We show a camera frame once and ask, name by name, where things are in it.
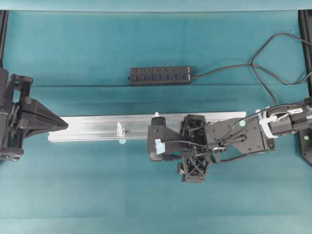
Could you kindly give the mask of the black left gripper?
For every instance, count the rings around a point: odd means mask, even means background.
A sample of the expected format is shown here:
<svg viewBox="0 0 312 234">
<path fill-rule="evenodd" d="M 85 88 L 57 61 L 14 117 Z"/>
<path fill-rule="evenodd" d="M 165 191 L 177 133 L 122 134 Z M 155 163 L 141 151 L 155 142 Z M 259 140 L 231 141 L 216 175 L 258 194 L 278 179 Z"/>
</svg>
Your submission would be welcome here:
<svg viewBox="0 0 312 234">
<path fill-rule="evenodd" d="M 0 69 L 0 159 L 18 161 L 23 139 L 65 130 L 68 124 L 39 101 L 30 98 L 33 79 Z"/>
</svg>

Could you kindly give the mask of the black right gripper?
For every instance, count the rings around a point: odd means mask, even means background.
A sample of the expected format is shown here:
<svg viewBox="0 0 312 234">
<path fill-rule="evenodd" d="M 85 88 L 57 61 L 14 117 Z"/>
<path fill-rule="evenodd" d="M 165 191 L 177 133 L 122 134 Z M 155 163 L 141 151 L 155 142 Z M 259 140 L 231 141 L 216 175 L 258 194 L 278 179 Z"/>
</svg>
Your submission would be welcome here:
<svg viewBox="0 0 312 234">
<path fill-rule="evenodd" d="M 263 132 L 258 116 L 205 122 L 188 115 L 181 124 L 181 135 L 188 148 L 181 152 L 178 172 L 183 182 L 202 183 L 210 165 L 228 163 L 250 155 L 275 150 L 275 143 Z"/>
</svg>

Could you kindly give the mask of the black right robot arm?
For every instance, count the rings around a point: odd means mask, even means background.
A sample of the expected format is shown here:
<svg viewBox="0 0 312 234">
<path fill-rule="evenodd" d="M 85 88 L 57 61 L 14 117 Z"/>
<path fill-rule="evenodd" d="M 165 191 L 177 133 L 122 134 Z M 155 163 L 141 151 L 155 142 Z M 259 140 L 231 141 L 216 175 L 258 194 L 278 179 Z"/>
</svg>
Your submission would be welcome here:
<svg viewBox="0 0 312 234">
<path fill-rule="evenodd" d="M 312 126 L 308 100 L 269 107 L 244 118 L 206 122 L 187 115 L 179 134 L 188 142 L 178 165 L 183 182 L 202 183 L 210 164 L 226 163 L 275 149 L 278 136 L 297 133 Z"/>
</svg>

